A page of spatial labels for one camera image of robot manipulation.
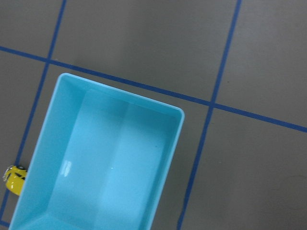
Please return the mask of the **yellow beetle toy car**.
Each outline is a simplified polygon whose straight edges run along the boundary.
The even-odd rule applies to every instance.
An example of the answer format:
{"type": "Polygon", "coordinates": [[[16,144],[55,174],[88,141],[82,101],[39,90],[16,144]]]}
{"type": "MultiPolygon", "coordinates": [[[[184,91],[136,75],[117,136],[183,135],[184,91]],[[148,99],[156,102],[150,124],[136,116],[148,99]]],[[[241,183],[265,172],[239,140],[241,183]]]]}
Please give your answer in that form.
{"type": "Polygon", "coordinates": [[[6,169],[3,175],[3,181],[10,192],[20,196],[26,176],[26,168],[20,165],[11,165],[6,169]]]}

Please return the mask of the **light blue plastic bin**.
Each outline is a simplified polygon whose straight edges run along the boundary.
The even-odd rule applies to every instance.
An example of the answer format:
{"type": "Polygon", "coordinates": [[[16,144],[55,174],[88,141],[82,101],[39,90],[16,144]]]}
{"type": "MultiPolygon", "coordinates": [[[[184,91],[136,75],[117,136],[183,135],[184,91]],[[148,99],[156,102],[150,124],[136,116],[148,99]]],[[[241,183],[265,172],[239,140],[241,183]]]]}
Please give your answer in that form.
{"type": "Polygon", "coordinates": [[[149,230],[182,109],[96,81],[58,77],[11,230],[149,230]]]}

